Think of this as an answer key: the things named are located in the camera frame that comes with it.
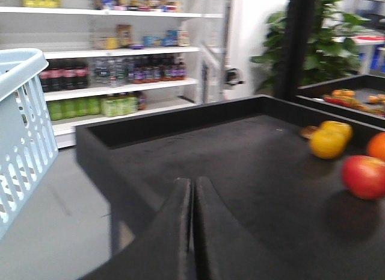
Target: white wall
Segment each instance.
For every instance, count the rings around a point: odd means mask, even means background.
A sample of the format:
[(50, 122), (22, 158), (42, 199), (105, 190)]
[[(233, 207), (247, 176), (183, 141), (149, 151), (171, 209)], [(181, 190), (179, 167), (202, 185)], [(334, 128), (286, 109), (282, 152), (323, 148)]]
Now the white wall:
[(229, 37), (229, 63), (243, 73), (245, 84), (226, 90), (227, 99), (242, 98), (254, 93), (254, 87), (264, 80), (262, 70), (250, 62), (250, 57), (263, 52), (268, 16), (284, 10), (289, 0), (233, 0), (231, 34)]

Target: shelf unit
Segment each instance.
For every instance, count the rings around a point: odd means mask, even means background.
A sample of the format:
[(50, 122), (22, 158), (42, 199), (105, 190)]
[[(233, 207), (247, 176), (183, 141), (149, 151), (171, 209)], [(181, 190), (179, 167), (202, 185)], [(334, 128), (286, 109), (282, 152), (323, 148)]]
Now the shelf unit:
[[(95, 57), (124, 57), (150, 54), (183, 54), (188, 57), (190, 62), (186, 65), (189, 78), (182, 81), (164, 81), (147, 84), (128, 84), (120, 87), (102, 86), (92, 82), (89, 88), (79, 90), (63, 90), (60, 92), (45, 93), (46, 101), (56, 101), (71, 98), (80, 98), (87, 96), (103, 96), (111, 93), (146, 91), (150, 96), (147, 109), (129, 114), (123, 117), (140, 116), (143, 114), (156, 113), (159, 111), (173, 110), (176, 108), (189, 107), (199, 104), (200, 92), (200, 72), (199, 58), (201, 49), (195, 46), (189, 47), (159, 47), (133, 49), (109, 49), (95, 50), (92, 48), (92, 36), (97, 27), (107, 24), (116, 25), (118, 23), (128, 23), (133, 26), (133, 32), (137, 28), (138, 33), (145, 34), (145, 31), (160, 32), (161, 28), (170, 26), (184, 26), (184, 22), (190, 19), (199, 20), (203, 15), (199, 12), (186, 13), (164, 13), (164, 12), (142, 12), (142, 11), (117, 11), (117, 10), (94, 10), (91, 9), (90, 0), (63, 0), (62, 8), (35, 8), (20, 7), (17, 3), (20, 0), (10, 0), (11, 5), (0, 7), (1, 16), (4, 21), (11, 21), (4, 25), (5, 32), (0, 30), (0, 49), (35, 47), (43, 50), (47, 60), (62, 58), (91, 58)], [(58, 20), (58, 25), (63, 26), (63, 30), (57, 28), (57, 25), (48, 25), (52, 20)], [(30, 25), (39, 21), (40, 26), (36, 30)], [(18, 25), (21, 32), (16, 30), (7, 31)], [(59, 148), (75, 145), (75, 126), (92, 122), (103, 122), (106, 120), (122, 118), (105, 117), (104, 115), (83, 116), (72, 119), (63, 119), (52, 121), (54, 134), (57, 138)]]

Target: potted plant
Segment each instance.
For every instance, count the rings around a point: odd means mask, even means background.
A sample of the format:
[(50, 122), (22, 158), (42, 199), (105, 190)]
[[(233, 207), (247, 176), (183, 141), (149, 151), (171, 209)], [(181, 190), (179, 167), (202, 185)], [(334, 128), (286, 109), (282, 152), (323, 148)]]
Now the potted plant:
[[(368, 19), (338, 10), (339, 1), (315, 3), (315, 20), (307, 41), (300, 86), (351, 76), (360, 67), (359, 49), (351, 37), (365, 29), (361, 24)], [(262, 64), (268, 71), (268, 78), (259, 89), (272, 87), (277, 76), (286, 12), (273, 13), (267, 23), (268, 33), (263, 43), (266, 50), (251, 57), (252, 62)]]

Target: fruit display tray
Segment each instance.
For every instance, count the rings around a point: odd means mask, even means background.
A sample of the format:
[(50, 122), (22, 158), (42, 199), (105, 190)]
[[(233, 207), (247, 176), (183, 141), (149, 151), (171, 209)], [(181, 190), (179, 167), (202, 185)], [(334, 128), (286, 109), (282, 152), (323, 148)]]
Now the fruit display tray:
[(295, 101), (302, 105), (307, 105), (309, 107), (356, 119), (372, 125), (385, 126), (384, 116), (378, 116), (321, 100), (323, 95), (330, 95), (331, 92), (336, 89), (354, 90), (356, 93), (355, 98), (368, 107), (379, 108), (384, 106), (368, 103), (368, 96), (370, 95), (385, 95), (385, 78), (373, 75), (356, 75), (299, 87)]
[[(335, 160), (316, 158), (299, 135), (324, 120), (354, 130)], [(240, 224), (308, 279), (385, 279), (385, 201), (355, 198), (340, 178), (344, 159), (364, 154), (384, 130), (255, 96), (78, 126), (76, 153), (135, 233), (154, 217), (175, 178), (206, 176)]]

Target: light blue plastic basket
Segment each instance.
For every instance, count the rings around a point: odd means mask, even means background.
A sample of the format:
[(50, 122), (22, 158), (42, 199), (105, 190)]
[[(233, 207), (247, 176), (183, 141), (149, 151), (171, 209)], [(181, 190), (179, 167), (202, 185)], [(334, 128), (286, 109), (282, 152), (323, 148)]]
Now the light blue plastic basket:
[(0, 240), (58, 155), (41, 50), (0, 50)]

